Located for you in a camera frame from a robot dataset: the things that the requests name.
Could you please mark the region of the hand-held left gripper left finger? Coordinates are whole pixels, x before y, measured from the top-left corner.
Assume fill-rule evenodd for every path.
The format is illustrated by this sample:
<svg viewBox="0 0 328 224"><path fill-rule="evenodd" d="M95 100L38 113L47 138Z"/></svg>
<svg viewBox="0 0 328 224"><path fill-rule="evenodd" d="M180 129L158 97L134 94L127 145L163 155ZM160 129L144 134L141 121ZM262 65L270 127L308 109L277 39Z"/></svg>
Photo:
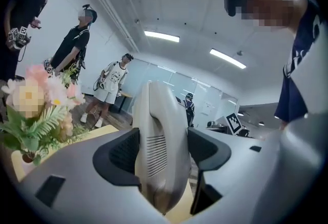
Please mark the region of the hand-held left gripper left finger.
<svg viewBox="0 0 328 224"><path fill-rule="evenodd" d="M61 148L18 189L45 223L167 223L134 174L139 130L121 130Z"/></svg>

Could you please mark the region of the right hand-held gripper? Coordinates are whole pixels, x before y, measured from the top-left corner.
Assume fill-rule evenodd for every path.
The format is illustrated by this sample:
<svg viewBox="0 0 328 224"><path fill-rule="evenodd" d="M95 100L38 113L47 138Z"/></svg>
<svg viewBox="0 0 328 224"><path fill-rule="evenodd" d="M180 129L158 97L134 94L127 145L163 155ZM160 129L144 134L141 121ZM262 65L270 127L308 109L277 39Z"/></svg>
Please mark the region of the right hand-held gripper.
<svg viewBox="0 0 328 224"><path fill-rule="evenodd" d="M237 135L242 129L242 124L235 113L232 113L225 117L228 127L232 135Z"/></svg>

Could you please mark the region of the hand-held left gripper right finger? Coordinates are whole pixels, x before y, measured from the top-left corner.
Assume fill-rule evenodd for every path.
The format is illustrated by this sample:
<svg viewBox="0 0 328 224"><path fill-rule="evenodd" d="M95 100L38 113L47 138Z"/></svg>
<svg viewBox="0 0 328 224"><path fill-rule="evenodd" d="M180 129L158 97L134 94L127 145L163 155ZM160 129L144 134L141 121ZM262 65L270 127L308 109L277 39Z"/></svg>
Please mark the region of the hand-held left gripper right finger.
<svg viewBox="0 0 328 224"><path fill-rule="evenodd" d="M188 223L295 222L327 161L327 114L312 114L266 140L194 128L183 131L181 157L198 166Z"/></svg>

